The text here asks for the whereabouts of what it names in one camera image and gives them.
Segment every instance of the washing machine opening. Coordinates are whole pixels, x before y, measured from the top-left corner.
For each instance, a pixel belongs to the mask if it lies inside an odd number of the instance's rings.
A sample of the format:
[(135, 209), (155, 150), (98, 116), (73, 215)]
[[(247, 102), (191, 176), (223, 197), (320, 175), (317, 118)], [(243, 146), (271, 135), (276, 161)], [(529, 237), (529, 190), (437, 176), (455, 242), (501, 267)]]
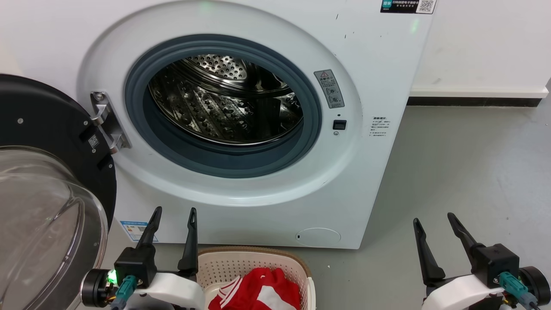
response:
[(300, 103), (283, 80), (232, 56), (178, 60), (159, 71), (148, 88), (173, 124), (213, 143), (270, 143), (302, 120)]
[(302, 158), (321, 127), (315, 88), (296, 65), (225, 35), (172, 39), (127, 78), (134, 126), (158, 153), (203, 174), (252, 178)]

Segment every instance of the screw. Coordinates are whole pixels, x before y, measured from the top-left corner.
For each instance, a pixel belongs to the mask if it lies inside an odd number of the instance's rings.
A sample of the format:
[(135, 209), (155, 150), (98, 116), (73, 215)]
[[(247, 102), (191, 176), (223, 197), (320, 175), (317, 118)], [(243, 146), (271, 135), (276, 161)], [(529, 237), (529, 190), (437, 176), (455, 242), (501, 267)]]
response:
[(102, 93), (94, 93), (94, 98), (96, 98), (97, 101), (102, 101), (105, 96)]

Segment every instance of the brown basket rim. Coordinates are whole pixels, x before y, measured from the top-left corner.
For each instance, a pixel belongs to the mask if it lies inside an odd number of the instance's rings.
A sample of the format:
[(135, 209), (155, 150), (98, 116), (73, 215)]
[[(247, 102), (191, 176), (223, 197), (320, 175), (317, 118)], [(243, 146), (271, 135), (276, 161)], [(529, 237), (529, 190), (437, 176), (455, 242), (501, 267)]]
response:
[(212, 248), (201, 249), (199, 250), (199, 256), (201, 256), (202, 254), (214, 253), (214, 252), (256, 252), (256, 253), (285, 256), (299, 263), (299, 265), (304, 269), (306, 276), (312, 278), (312, 273), (310, 272), (310, 268), (308, 268), (308, 265), (306, 265), (306, 263), (300, 257), (298, 257), (297, 255), (291, 252), (276, 250), (276, 249), (269, 249), (269, 248), (244, 247), (242, 245), (235, 245), (235, 246), (227, 246), (227, 247), (212, 247)]

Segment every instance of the gray floor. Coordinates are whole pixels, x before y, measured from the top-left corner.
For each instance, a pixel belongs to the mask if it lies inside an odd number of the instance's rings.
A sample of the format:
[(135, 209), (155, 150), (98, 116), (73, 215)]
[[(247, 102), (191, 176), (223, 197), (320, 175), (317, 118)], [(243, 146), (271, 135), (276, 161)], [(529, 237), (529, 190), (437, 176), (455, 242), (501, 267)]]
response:
[[(447, 212), (477, 241), (502, 243), (520, 256), (522, 266), (551, 275), (548, 101), (538, 108), (408, 107), (361, 248), (287, 249), (311, 268), (317, 309), (420, 309), (425, 288), (415, 217), (446, 275), (469, 273)], [(129, 245), (114, 225), (104, 265), (111, 267)], [(183, 247), (156, 248), (157, 266), (174, 269)]]

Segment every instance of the black baseboard strip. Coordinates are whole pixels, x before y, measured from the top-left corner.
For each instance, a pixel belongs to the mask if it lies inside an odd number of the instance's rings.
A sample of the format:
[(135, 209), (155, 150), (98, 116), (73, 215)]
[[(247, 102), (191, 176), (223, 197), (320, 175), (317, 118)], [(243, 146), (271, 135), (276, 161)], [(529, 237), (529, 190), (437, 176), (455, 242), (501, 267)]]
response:
[(425, 106), (521, 106), (534, 108), (541, 98), (409, 97), (407, 105)]

